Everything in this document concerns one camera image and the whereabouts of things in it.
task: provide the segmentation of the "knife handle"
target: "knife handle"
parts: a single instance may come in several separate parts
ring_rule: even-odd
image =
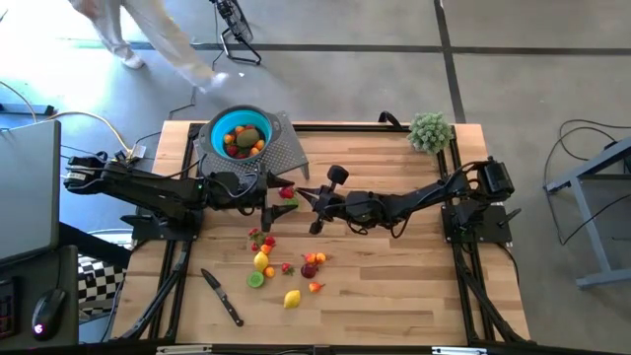
[[[222,297],[221,303],[224,304],[224,306],[226,307],[226,310],[230,314],[230,317],[232,317],[233,320],[235,321],[235,324],[237,326],[244,326],[244,321],[239,318],[239,314],[237,314],[237,311],[235,311],[235,308],[233,307],[233,305],[230,303],[230,301],[228,301],[228,298]]]

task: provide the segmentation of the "white pants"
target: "white pants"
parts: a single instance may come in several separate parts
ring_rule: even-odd
[[[71,0],[77,9],[83,0]],[[213,70],[204,63],[190,46],[188,37],[167,15],[163,0],[92,0],[98,7],[93,25],[105,47],[123,59],[133,51],[121,35],[120,6],[124,6],[151,44],[193,86],[211,87]]]

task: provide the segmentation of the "kitchen knife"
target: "kitchen knife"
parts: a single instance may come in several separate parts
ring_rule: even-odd
[[[237,326],[244,326],[244,321],[239,318],[237,311],[235,311],[235,308],[233,307],[233,305],[231,305],[230,301],[228,301],[228,295],[226,295],[224,290],[222,290],[221,284],[219,283],[219,281],[217,281],[215,276],[211,275],[210,272],[208,272],[208,270],[206,269],[201,269],[201,274],[204,276],[204,278],[206,279],[206,282],[208,282],[210,287],[212,287],[213,290],[215,290],[215,292],[217,293],[217,296],[219,296],[219,299],[221,300],[221,303],[224,304],[224,307],[226,307],[226,310],[230,314],[230,317],[232,317],[233,320],[235,321],[235,324]]]

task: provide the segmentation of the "person's leg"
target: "person's leg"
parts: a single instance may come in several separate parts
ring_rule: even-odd
[[[123,6],[156,50],[193,86],[206,92],[225,76],[215,75],[197,56],[186,34],[167,15],[163,0],[123,0]]]

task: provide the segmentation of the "fake plant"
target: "fake plant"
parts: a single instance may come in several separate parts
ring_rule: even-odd
[[[442,112],[416,113],[410,124],[412,131],[407,139],[416,151],[437,154],[454,138],[452,128],[443,119]]]

